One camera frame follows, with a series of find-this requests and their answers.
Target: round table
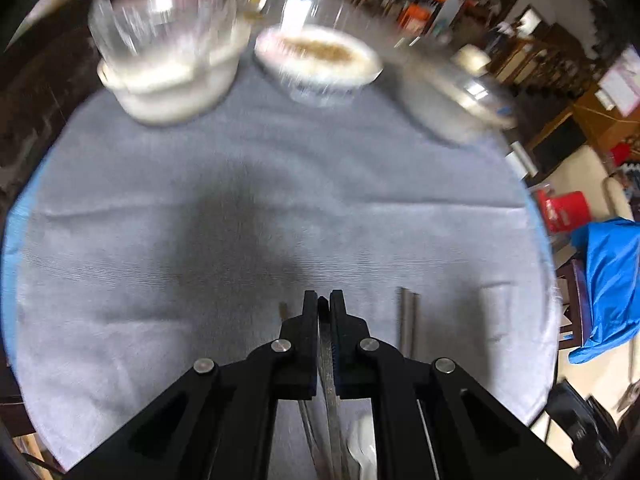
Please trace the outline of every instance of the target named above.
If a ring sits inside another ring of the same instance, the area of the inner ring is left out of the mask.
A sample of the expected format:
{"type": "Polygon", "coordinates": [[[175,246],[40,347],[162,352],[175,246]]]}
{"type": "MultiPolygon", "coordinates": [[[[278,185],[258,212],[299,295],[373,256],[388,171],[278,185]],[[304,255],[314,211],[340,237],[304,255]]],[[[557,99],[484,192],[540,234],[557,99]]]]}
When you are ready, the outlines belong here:
{"type": "MultiPolygon", "coordinates": [[[[299,2],[277,0],[261,25],[334,26],[405,59],[398,35],[348,4],[312,0],[300,18],[299,2]]],[[[384,78],[348,107],[292,102],[250,49],[225,100],[186,124],[142,126],[94,94],[8,221],[13,364],[38,434],[72,466],[197,358],[226,364],[275,338],[310,288],[341,288],[395,345],[398,289],[419,294],[412,357],[456,360],[529,422],[560,310],[503,156],[498,137],[455,146],[420,127],[384,78]]],[[[279,478],[314,475],[297,409],[278,410],[279,478]]]]}

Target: glass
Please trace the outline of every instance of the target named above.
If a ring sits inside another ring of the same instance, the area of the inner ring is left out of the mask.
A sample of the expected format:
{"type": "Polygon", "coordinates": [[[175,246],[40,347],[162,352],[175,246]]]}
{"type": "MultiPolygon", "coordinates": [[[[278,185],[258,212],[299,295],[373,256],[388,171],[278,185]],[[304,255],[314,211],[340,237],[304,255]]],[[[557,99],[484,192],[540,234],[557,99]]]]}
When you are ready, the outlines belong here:
{"type": "Polygon", "coordinates": [[[94,0],[89,28],[119,70],[162,59],[198,63],[230,39],[235,0],[94,0]]]}

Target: red bucket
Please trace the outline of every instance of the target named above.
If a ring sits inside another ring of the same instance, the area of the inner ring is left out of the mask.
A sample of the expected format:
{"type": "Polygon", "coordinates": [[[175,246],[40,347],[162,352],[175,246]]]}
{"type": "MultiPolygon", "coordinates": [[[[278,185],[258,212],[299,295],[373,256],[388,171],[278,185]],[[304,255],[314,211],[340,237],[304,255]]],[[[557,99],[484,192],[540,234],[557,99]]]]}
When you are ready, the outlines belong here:
{"type": "Polygon", "coordinates": [[[619,142],[609,153],[613,160],[613,165],[617,168],[622,166],[622,164],[629,158],[629,155],[631,155],[631,145],[626,142],[619,142]]]}
{"type": "Polygon", "coordinates": [[[551,233],[573,231],[591,221],[589,205],[581,191],[550,197],[540,190],[536,192],[536,199],[551,233]]]}

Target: blue cloth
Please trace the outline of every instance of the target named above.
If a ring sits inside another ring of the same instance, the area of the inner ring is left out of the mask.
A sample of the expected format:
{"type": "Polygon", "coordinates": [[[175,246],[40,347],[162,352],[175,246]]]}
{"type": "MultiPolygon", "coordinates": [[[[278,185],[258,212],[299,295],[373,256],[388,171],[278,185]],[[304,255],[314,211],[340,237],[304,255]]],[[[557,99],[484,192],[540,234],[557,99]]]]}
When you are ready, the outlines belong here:
{"type": "Polygon", "coordinates": [[[640,328],[638,269],[640,223],[622,218],[591,222],[572,233],[586,254],[586,279],[593,328],[585,344],[569,354],[585,363],[632,339],[640,328]]]}
{"type": "Polygon", "coordinates": [[[2,329],[2,342],[4,352],[9,364],[15,369],[15,327],[16,327],[16,299],[17,299],[17,275],[20,261],[22,260],[22,244],[24,233],[27,229],[27,221],[33,208],[36,191],[40,181],[40,175],[45,167],[43,160],[38,169],[33,173],[29,183],[15,201],[9,211],[4,229],[4,241],[2,244],[2,264],[0,266],[0,328],[2,329]]]}

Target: poster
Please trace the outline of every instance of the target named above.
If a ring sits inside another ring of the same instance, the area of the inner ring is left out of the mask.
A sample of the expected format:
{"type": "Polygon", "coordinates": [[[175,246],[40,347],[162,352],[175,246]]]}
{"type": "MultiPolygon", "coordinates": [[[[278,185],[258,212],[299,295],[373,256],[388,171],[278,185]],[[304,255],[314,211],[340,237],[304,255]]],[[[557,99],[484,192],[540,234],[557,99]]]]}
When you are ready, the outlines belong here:
{"type": "Polygon", "coordinates": [[[620,114],[627,117],[640,104],[640,56],[628,46],[599,83],[620,114]]]}

